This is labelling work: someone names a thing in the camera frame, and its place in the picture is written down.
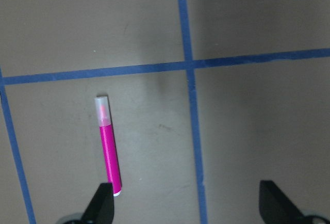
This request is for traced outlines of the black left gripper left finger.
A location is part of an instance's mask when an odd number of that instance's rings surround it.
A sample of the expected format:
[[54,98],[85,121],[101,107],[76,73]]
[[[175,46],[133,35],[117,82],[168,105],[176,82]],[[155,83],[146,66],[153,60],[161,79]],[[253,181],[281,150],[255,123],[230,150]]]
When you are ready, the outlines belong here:
[[111,183],[101,183],[81,217],[83,223],[111,224],[114,219],[114,196]]

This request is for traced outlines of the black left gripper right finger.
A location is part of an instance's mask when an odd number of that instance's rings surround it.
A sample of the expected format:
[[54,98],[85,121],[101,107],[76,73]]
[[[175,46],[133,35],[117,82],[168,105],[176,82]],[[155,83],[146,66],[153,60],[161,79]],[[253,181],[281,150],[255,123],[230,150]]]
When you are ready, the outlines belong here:
[[260,181],[258,206],[264,223],[309,223],[309,217],[303,215],[273,181]]

